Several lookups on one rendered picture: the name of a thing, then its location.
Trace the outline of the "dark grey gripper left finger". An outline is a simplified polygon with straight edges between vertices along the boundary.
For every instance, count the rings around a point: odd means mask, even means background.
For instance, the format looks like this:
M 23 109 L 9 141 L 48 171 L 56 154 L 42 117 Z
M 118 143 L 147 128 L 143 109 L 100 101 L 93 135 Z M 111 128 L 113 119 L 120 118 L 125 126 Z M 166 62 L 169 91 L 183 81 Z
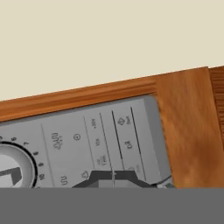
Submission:
M 88 179 L 74 185 L 73 188 L 112 188 L 113 185 L 111 171 L 91 171 Z

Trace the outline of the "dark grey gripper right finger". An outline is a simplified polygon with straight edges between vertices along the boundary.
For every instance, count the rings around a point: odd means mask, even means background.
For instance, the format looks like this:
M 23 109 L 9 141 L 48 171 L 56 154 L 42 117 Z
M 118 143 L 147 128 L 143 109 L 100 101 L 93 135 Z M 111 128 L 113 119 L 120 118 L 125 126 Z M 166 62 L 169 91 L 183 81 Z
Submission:
M 113 173 L 113 187 L 120 188 L 157 188 L 157 184 L 149 184 L 139 179 L 135 171 L 115 171 Z

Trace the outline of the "grey microwave oven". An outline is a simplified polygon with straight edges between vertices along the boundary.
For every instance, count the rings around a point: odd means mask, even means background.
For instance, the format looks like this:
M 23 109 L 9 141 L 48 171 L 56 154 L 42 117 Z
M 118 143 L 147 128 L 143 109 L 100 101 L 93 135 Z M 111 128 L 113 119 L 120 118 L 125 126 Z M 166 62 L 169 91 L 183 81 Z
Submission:
M 134 128 L 118 129 L 114 109 L 130 107 Z M 156 99 L 149 95 L 0 122 L 0 142 L 29 151 L 33 188 L 74 187 L 91 171 L 135 171 L 157 188 L 173 186 Z

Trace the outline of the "grey microwave start button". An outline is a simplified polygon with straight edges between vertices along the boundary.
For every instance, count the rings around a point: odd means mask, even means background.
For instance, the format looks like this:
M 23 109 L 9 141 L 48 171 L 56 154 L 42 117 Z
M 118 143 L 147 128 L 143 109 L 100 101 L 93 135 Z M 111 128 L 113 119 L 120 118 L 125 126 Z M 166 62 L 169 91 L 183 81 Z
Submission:
M 119 130 L 130 131 L 134 128 L 130 107 L 117 108 L 113 110 L 115 124 Z

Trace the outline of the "brown wooden microwave cabinet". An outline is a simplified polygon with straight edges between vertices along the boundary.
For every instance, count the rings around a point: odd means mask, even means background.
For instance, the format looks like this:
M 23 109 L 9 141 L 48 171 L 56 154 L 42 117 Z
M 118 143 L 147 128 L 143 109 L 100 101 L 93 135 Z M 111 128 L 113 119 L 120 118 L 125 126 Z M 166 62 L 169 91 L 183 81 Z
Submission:
M 209 67 L 0 101 L 0 123 L 153 95 L 177 187 L 224 187 L 224 142 Z

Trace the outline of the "white microwave dial knob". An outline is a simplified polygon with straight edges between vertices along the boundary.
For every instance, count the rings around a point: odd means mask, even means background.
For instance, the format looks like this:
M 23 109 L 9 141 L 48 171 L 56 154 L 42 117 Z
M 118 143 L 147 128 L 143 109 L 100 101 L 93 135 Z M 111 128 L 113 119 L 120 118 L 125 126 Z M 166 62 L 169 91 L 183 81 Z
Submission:
M 36 162 L 28 150 L 0 142 L 0 188 L 33 188 L 37 175 Z

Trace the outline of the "brown wooden cupboard side panel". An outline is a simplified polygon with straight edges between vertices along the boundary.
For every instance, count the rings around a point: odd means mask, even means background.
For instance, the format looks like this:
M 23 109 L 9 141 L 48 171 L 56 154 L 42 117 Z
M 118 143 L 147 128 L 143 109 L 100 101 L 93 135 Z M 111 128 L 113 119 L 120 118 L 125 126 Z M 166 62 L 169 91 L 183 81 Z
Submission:
M 209 74 L 219 119 L 220 133 L 222 141 L 224 142 L 224 66 L 209 68 Z

